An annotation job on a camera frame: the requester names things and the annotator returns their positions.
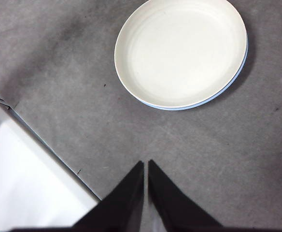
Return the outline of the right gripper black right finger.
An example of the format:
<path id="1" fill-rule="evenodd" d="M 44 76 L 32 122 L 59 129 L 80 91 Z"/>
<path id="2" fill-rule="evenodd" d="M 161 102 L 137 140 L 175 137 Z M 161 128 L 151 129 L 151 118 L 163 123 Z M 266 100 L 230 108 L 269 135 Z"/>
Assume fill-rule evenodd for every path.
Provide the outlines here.
<path id="1" fill-rule="evenodd" d="M 148 194 L 168 232 L 282 232 L 224 226 L 187 197 L 152 159 L 148 161 Z"/>

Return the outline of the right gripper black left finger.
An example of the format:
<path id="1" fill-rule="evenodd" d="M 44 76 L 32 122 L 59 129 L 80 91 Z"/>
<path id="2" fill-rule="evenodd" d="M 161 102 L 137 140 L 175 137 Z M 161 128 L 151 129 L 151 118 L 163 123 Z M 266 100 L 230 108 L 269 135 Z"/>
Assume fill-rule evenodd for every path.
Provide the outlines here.
<path id="1" fill-rule="evenodd" d="M 120 183 L 70 227 L 15 228 L 13 232 L 127 232 L 140 229 L 144 163 L 138 161 Z"/>

